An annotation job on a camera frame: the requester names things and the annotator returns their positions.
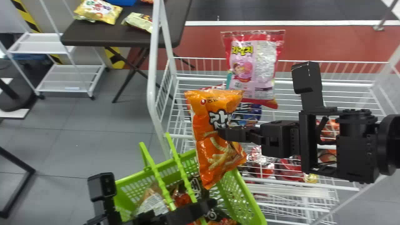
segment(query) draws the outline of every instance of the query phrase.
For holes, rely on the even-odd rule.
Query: red snack bag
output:
[[[226,89],[244,90],[242,102],[277,109],[274,77],[284,30],[222,32],[228,78]]]

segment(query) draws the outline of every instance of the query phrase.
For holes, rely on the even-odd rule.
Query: floor tile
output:
[[[104,74],[98,84],[97,90],[100,94],[115,96],[125,81],[129,70],[111,70]],[[122,95],[139,96],[146,94],[147,80],[136,73],[125,87]]]
[[[244,20],[245,11],[242,8],[217,8],[217,15],[221,21]]]
[[[143,169],[139,142],[148,147],[152,134],[106,132],[92,155],[95,174],[113,172],[120,179]]]
[[[7,225],[65,225],[87,188],[86,179],[36,176],[33,182],[25,197],[16,205]]]
[[[3,120],[0,122],[0,145],[5,147],[14,135],[16,129],[21,126],[22,120]]]
[[[75,106],[76,98],[39,100],[23,120],[21,127],[62,129]]]
[[[397,225],[399,213],[398,203],[354,200],[340,209],[335,218],[340,225]]]
[[[302,7],[288,4],[285,8],[246,8],[244,20],[344,20],[336,7]]]
[[[357,200],[367,200],[367,201],[387,201],[400,203],[400,192],[398,188],[399,184],[395,186],[392,182],[391,177],[387,177],[384,180],[374,184],[364,193],[362,193]],[[338,196],[340,199],[346,200],[353,196],[356,192],[354,191],[340,191],[338,190]]]
[[[145,96],[121,96],[112,105],[106,131],[152,133],[153,129]]]
[[[111,115],[113,96],[99,94],[96,99],[80,98],[65,123],[65,130],[105,131]]]
[[[215,8],[190,8],[188,21],[216,21],[218,11]]]
[[[7,204],[23,177],[23,174],[0,172],[0,209],[3,209]]]
[[[241,8],[242,0],[193,0],[192,8]]]
[[[162,163],[166,160],[165,154],[162,151],[160,141],[158,140],[156,134],[153,134],[151,143],[149,146],[147,146],[147,150],[156,164]]]
[[[346,16],[346,20],[381,20],[387,9],[382,1],[375,0],[335,0],[335,2]],[[387,19],[397,20],[393,13]]]
[[[70,220],[66,225],[84,224],[94,216],[93,203],[90,201],[88,186],[85,184],[81,195],[75,202]]]
[[[105,132],[61,131],[43,163],[42,174],[88,178],[96,173],[94,158]]]
[[[59,133],[60,130],[19,128],[3,147],[34,169],[40,170]],[[0,157],[0,172],[25,173],[25,170]]]

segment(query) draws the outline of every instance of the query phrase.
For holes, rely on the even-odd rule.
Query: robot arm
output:
[[[301,155],[302,171],[360,183],[373,183],[379,174],[392,175],[400,168],[400,115],[388,115],[379,124],[368,109],[337,110],[325,107],[318,63],[292,66],[293,87],[301,95],[298,121],[272,121],[260,127],[230,127],[218,131],[227,141],[261,145],[268,157]],[[323,116],[316,126],[316,116]],[[339,116],[336,140],[322,141],[328,116]],[[336,145],[336,166],[318,162],[317,145]]]

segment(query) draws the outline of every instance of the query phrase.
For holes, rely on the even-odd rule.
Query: shopping cart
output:
[[[147,102],[156,135],[165,156],[170,158],[165,132],[170,133],[175,148],[181,153],[195,148],[189,108],[183,92],[210,86],[224,89],[226,62],[224,58],[174,57],[162,2],[154,4],[153,22],[154,24],[161,22],[169,60],[163,73],[161,88],[157,90],[155,79],[158,35],[154,34],[158,34],[159,28],[155,26],[151,38]],[[186,60],[194,65],[195,69],[183,63],[176,65],[176,59]],[[314,60],[321,68],[325,105],[337,106],[339,110],[368,108],[379,120],[387,114],[397,114],[400,100],[396,95],[396,84],[400,82],[400,75],[395,66],[399,60],[400,57],[394,63]],[[274,90],[279,104],[278,110],[262,107],[260,116],[258,111],[252,113],[248,108],[239,107],[235,112],[237,114],[235,121],[261,124],[274,120],[298,120],[298,112],[302,109],[302,105],[300,96],[293,91],[290,68],[300,62],[305,61],[280,60],[277,63]],[[168,98],[170,94],[174,96],[173,100]],[[251,151],[252,147],[254,146],[248,146],[246,149]],[[318,148],[335,149],[336,146],[324,145]],[[254,194],[266,221],[283,224],[336,224],[333,213],[385,178],[381,175],[370,185],[324,176],[317,176],[307,181],[304,174],[279,164],[278,162],[273,176],[266,177],[259,172],[243,179],[248,182],[248,187]],[[353,195],[340,202],[338,194],[349,191]]]

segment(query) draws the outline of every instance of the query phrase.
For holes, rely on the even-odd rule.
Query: chip bag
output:
[[[228,78],[226,89],[244,90],[243,102],[277,109],[274,77],[284,30],[221,32]]]
[[[122,7],[112,5],[102,0],[84,0],[74,11],[76,20],[88,20],[90,22],[103,21],[114,25],[122,12]]]
[[[203,186],[209,190],[227,171],[246,161],[246,153],[239,143],[228,142],[217,133],[217,129],[228,127],[243,91],[208,89],[190,90],[184,94],[191,104],[200,177]]]
[[[149,15],[131,12],[125,19],[123,19],[122,25],[131,25],[141,30],[145,30],[149,33],[153,31],[153,20]]]

